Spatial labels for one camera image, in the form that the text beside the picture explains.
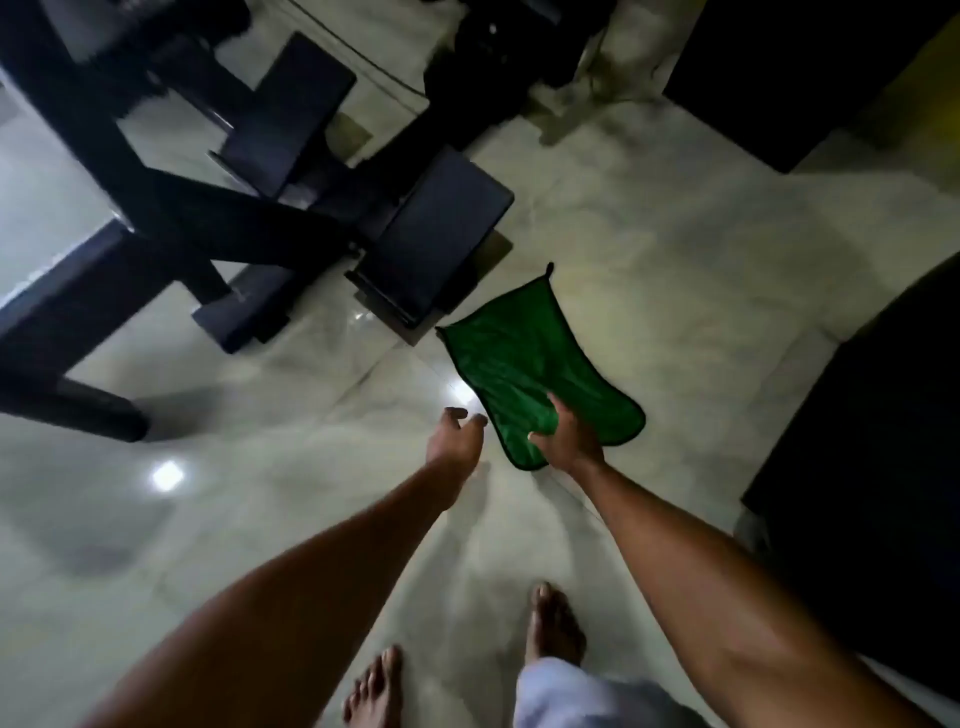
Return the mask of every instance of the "dark table leg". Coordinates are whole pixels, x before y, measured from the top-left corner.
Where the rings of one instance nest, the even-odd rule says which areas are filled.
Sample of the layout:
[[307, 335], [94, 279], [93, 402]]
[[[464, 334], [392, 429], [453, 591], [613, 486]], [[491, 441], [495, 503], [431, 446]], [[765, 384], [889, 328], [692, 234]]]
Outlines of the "dark table leg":
[[0, 412], [132, 443], [142, 440], [150, 420], [130, 400], [61, 377], [31, 381], [0, 374]]

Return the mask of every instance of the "toe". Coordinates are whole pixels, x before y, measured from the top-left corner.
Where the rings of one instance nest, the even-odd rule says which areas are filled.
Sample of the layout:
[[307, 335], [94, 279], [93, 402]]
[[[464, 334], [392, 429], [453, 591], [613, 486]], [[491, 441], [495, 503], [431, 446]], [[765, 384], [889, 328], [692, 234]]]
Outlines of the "toe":
[[383, 692], [383, 658], [377, 655], [370, 665], [370, 675], [367, 677], [367, 690], [370, 695], [377, 697]]
[[400, 671], [403, 668], [403, 652], [399, 645], [393, 644], [387, 647], [380, 656], [382, 658], [383, 672], [386, 676], [388, 685], [398, 685], [400, 680]]

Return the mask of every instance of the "hand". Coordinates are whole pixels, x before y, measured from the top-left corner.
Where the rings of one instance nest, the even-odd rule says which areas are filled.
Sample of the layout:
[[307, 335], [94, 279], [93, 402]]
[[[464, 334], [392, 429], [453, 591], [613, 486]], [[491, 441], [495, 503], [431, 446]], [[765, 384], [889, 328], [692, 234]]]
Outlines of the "hand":
[[464, 482], [480, 461], [483, 428], [487, 426], [486, 417], [473, 415], [469, 422], [460, 427], [458, 421], [466, 416], [467, 410], [462, 407], [446, 407], [437, 429], [426, 444], [426, 464], [445, 469], [444, 476], [456, 483], [453, 500], [456, 500]]
[[593, 428], [577, 417], [557, 395], [547, 393], [557, 410], [557, 430], [552, 435], [531, 432], [527, 438], [554, 468], [577, 478], [584, 468], [604, 462], [603, 448]]

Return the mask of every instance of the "finger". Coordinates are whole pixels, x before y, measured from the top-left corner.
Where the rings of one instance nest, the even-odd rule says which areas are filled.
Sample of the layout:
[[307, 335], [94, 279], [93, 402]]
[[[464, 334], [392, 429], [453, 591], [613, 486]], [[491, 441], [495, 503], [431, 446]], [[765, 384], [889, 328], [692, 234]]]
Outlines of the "finger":
[[467, 410], [463, 407], [444, 407], [444, 412], [440, 416], [440, 424], [453, 425], [460, 429], [458, 420], [463, 420], [467, 416]]
[[553, 392], [547, 392], [547, 393], [546, 393], [546, 396], [547, 396], [547, 397], [550, 399], [550, 401], [553, 403], [553, 408], [554, 408], [555, 410], [557, 410], [557, 414], [558, 414], [558, 415], [572, 415], [572, 414], [573, 414], [573, 410], [570, 409], [569, 407], [567, 407], [566, 404], [564, 404], [564, 401], [561, 400], [559, 397], [557, 397], [557, 395], [555, 395]]
[[527, 440], [532, 442], [537, 446], [537, 449], [543, 452], [543, 450], [546, 448], [546, 444], [550, 441], [550, 437], [548, 435], [541, 435], [539, 432], [531, 432], [529, 435], [527, 435]]
[[470, 418], [466, 426], [473, 427], [474, 429], [483, 429], [487, 426], [487, 416], [477, 413]]

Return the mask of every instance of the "green microfiber towel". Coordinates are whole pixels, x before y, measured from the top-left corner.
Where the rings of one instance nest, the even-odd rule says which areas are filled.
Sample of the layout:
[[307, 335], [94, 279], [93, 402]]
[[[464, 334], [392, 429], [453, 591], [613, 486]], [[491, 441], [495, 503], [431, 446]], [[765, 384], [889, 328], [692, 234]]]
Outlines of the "green microfiber towel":
[[463, 321], [437, 327], [460, 377], [493, 423], [510, 462], [522, 471], [546, 465], [527, 440], [553, 433], [553, 392], [589, 422], [606, 446], [634, 439], [646, 424], [640, 405], [600, 376], [581, 350], [546, 273], [484, 304]]

